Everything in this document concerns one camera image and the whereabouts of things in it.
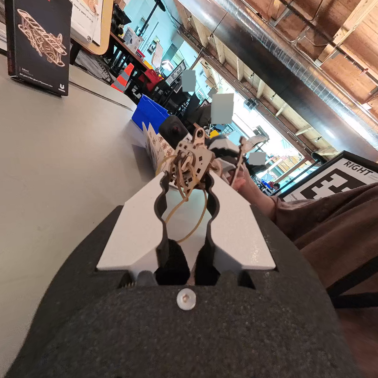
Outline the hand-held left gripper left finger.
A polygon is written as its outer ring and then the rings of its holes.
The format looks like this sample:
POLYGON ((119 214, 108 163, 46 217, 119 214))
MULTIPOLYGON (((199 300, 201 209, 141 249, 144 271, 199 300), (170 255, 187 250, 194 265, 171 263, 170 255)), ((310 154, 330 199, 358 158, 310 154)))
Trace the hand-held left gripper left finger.
POLYGON ((120 212, 97 263, 99 271, 155 272, 169 258, 169 239, 162 215, 167 209, 168 173, 159 173, 120 212))

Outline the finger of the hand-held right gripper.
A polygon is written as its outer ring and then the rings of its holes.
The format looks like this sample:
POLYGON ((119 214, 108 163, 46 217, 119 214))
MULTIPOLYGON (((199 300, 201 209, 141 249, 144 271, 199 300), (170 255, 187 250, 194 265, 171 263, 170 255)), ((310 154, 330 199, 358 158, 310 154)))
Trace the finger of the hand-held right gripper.
POLYGON ((239 165, 217 158, 217 176, 229 184, 235 184, 238 178, 239 165))
POLYGON ((212 151, 216 157, 237 157, 240 149, 226 136, 216 136, 210 139, 210 151, 212 151))

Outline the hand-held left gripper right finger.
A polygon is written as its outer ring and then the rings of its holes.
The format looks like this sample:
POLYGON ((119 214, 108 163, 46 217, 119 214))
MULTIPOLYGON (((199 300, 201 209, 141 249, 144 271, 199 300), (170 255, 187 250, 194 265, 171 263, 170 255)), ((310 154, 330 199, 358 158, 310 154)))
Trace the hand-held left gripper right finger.
POLYGON ((248 201, 213 172, 207 176, 207 191, 211 214, 207 242, 215 269, 236 274, 274 270, 276 264, 248 201))

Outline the wooden strip part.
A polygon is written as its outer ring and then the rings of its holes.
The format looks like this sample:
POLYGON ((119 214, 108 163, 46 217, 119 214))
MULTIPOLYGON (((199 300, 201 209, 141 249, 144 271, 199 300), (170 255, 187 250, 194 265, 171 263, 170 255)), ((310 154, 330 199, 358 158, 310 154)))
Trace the wooden strip part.
POLYGON ((237 158, 237 165, 234 171, 234 176, 232 178, 232 181, 230 183, 231 188, 235 189, 235 182, 237 180, 238 172, 242 166, 243 159, 245 158, 245 155, 252 150, 252 145, 248 139, 245 137, 240 137, 240 145, 239 145, 239 154, 237 158))

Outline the wooden model assembly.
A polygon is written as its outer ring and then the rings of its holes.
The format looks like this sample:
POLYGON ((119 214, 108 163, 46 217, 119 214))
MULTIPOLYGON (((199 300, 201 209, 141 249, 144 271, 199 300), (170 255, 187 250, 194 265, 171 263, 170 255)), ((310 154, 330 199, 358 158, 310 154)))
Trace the wooden model assembly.
POLYGON ((205 130, 196 125, 192 141, 180 141, 169 163, 170 180, 183 201, 188 201, 194 189, 204 188, 205 176, 215 159, 215 154, 205 144, 206 139, 205 130))

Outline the tan rubber band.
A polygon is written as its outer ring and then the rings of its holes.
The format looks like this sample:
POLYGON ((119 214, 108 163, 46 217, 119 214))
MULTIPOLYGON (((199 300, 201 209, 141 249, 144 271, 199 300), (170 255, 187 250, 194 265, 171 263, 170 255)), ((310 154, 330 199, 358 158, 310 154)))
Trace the tan rubber band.
POLYGON ((193 179, 195 187, 187 193, 188 188, 182 184, 190 182, 180 178, 176 171, 174 160, 177 155, 166 155, 157 166, 158 173, 168 174, 169 191, 166 193, 167 209, 163 214, 163 222, 167 226, 168 236, 178 244, 185 245, 190 237, 197 238, 195 232, 206 219, 207 193, 205 184, 193 177, 194 170, 189 170, 189 178, 193 179))

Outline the person's right forearm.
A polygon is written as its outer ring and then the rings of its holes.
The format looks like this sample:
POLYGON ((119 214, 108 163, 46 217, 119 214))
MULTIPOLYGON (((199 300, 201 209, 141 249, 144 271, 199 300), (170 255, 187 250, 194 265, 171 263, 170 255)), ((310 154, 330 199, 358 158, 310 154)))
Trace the person's right forearm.
POLYGON ((259 192, 256 199, 256 207, 262 212, 263 215, 275 222, 278 200, 279 199, 275 195, 268 196, 263 192, 259 192))

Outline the black model kit box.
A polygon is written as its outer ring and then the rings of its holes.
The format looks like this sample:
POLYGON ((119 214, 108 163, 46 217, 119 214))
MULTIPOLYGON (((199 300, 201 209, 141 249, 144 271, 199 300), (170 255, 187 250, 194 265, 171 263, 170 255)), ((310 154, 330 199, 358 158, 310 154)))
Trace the black model kit box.
POLYGON ((8 75, 58 96, 68 96, 71 1, 4 3, 8 75))

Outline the blue plastic bin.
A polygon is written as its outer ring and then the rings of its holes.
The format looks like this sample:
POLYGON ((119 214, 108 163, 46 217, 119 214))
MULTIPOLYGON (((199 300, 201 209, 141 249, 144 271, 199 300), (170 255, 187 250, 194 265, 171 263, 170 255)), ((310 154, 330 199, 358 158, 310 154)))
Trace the blue plastic bin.
POLYGON ((158 134, 160 125, 169 116, 170 114, 165 108, 143 94, 132 116, 132 120, 141 130, 143 130, 143 123, 146 127, 151 124, 155 133, 158 134))

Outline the black framed marker sign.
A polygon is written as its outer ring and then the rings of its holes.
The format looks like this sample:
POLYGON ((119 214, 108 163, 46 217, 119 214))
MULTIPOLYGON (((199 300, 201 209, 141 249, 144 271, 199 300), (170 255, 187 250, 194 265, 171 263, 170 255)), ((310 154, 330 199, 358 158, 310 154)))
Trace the black framed marker sign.
POLYGON ((186 70, 186 62, 183 59, 177 67, 175 67, 170 75, 165 79, 165 83, 173 90, 181 84, 182 72, 186 70))
POLYGON ((283 201, 320 199, 378 182, 378 164, 343 151, 277 197, 283 201))

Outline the orange traffic cone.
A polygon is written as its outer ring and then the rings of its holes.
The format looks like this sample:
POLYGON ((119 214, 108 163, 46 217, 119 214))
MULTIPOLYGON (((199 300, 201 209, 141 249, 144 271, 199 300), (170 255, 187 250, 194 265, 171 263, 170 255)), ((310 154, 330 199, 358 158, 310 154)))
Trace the orange traffic cone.
POLYGON ((133 70, 134 65, 129 63, 127 67, 116 78, 116 80, 111 84, 111 87, 119 92, 124 93, 133 70))

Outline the person's brown clothing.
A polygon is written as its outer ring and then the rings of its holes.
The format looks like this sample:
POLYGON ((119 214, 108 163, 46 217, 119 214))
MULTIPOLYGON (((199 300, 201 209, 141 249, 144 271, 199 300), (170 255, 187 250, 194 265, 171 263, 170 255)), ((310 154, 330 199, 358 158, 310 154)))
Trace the person's brown clothing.
POLYGON ((325 288, 377 257, 377 183, 317 200, 273 200, 274 223, 309 261, 325 288))

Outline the white product boxes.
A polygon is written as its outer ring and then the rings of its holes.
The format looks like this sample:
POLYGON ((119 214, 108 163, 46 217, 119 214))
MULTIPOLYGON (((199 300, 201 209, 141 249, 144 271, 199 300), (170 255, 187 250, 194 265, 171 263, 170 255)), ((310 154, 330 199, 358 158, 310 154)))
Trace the white product boxes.
POLYGON ((144 42, 144 39, 136 35, 135 31, 131 27, 125 28, 125 33, 122 37, 124 44, 129 48, 129 50, 136 54, 140 45, 144 42))

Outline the wooden edged poster board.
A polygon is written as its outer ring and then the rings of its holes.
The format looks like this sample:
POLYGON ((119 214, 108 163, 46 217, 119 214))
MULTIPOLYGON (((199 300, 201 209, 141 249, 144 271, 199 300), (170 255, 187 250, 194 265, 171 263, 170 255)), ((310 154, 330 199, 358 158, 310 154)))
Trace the wooden edged poster board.
POLYGON ((92 54, 102 55, 109 45, 112 0, 71 0, 70 36, 92 54))

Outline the black chair frame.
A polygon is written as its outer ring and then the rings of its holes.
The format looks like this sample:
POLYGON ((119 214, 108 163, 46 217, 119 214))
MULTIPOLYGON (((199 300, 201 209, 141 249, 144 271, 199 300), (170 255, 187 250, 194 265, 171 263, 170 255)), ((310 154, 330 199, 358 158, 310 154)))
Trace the black chair frame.
POLYGON ((344 295, 358 284, 366 281, 378 271, 378 257, 374 257, 362 266, 340 278, 327 288, 327 293, 335 309, 363 309, 378 307, 378 293, 364 292, 344 295))

